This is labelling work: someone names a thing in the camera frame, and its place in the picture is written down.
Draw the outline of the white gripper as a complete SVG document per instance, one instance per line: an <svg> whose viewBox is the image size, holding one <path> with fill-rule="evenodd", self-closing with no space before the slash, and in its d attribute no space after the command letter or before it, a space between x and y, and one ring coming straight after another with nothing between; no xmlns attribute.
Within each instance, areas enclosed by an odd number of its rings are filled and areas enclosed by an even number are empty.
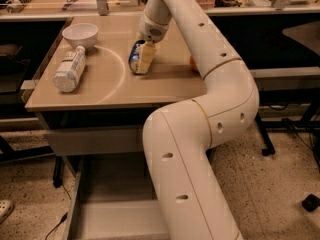
<svg viewBox="0 0 320 240"><path fill-rule="evenodd" d="M134 70L137 74L146 74L156 54L154 43L162 41L169 29L170 15L156 14L148 16L143 13L139 22L138 37L141 39L135 48L138 56Z"/></svg>

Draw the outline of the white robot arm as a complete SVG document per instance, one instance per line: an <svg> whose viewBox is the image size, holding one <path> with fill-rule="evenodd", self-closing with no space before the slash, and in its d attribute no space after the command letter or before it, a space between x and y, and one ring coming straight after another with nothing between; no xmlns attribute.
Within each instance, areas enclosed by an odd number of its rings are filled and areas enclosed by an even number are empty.
<svg viewBox="0 0 320 240"><path fill-rule="evenodd" d="M140 35L159 42L176 22L205 94L155 110L142 132L144 153L171 240L244 240L206 156L243 133L259 108L256 83L195 0L148 0Z"/></svg>

